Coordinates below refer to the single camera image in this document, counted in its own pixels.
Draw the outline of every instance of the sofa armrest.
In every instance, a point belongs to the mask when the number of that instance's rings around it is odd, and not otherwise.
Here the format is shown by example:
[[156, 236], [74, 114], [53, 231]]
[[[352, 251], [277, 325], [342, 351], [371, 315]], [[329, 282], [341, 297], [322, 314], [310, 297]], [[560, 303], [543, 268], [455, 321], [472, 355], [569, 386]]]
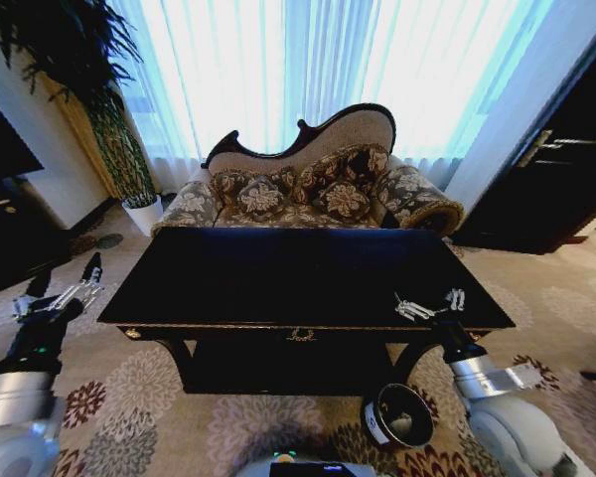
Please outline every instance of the sofa armrest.
[[223, 202], [210, 185], [212, 174], [199, 169], [177, 194], [161, 220], [152, 226], [152, 237], [164, 227], [212, 227]]
[[373, 218], [385, 228], [429, 229], [452, 234], [464, 209], [433, 186], [417, 169], [391, 156], [388, 171], [375, 183]]

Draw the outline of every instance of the white curtain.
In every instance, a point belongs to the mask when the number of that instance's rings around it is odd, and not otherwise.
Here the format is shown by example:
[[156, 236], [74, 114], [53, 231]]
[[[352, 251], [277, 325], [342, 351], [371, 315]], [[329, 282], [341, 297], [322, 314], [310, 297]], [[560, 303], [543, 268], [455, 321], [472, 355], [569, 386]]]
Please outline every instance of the white curtain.
[[393, 153], [445, 187], [552, 0], [109, 0], [141, 64], [122, 86], [160, 182], [178, 190], [233, 129], [257, 152], [357, 102]]

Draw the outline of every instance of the floor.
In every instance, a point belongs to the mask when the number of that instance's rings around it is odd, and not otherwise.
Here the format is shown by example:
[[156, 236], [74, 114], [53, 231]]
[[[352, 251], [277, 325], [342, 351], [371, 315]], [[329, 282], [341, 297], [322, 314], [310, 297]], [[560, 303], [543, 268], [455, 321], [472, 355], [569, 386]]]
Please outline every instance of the floor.
[[[359, 398], [184, 395], [159, 345], [130, 342], [94, 321], [149, 239], [120, 207], [88, 234], [90, 242], [99, 239], [107, 289], [71, 324], [65, 340], [55, 391], [68, 396], [69, 408], [56, 475], [226, 476], [252, 458], [287, 447], [370, 463], [382, 475], [504, 475], [466, 427], [437, 350], [412, 377], [433, 411], [433, 439], [424, 448], [395, 454], [367, 441], [359, 425]], [[500, 366], [531, 362], [538, 367], [541, 384], [523, 396], [552, 417], [596, 473], [596, 383], [578, 375], [579, 369], [596, 369], [596, 233], [586, 243], [545, 256], [455, 252], [518, 325], [484, 338], [483, 345]], [[91, 253], [55, 271], [56, 291], [80, 277]], [[0, 292], [0, 358], [17, 329], [9, 317], [10, 300], [25, 287]], [[390, 348], [394, 353], [398, 347]]]

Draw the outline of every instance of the black cabinet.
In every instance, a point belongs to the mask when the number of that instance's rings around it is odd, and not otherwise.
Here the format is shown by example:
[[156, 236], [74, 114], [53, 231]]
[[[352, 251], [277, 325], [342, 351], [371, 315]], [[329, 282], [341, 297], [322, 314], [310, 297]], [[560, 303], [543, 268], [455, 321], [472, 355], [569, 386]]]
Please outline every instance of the black cabinet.
[[587, 63], [455, 243], [544, 253], [572, 241], [596, 216], [596, 52]]
[[66, 232], [26, 197], [0, 187], [0, 290], [69, 258]]

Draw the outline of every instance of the potted plant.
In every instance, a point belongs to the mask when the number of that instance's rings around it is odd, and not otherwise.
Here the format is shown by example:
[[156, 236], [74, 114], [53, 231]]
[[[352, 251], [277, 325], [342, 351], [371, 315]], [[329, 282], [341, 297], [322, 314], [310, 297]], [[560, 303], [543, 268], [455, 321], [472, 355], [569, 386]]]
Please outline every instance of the potted plant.
[[49, 100], [73, 94], [83, 104], [123, 207], [148, 236], [163, 208], [117, 86], [131, 77], [112, 57], [141, 61], [124, 18], [105, 0], [0, 0], [0, 49], [9, 68], [13, 51], [29, 55], [31, 92], [44, 72], [62, 86]]

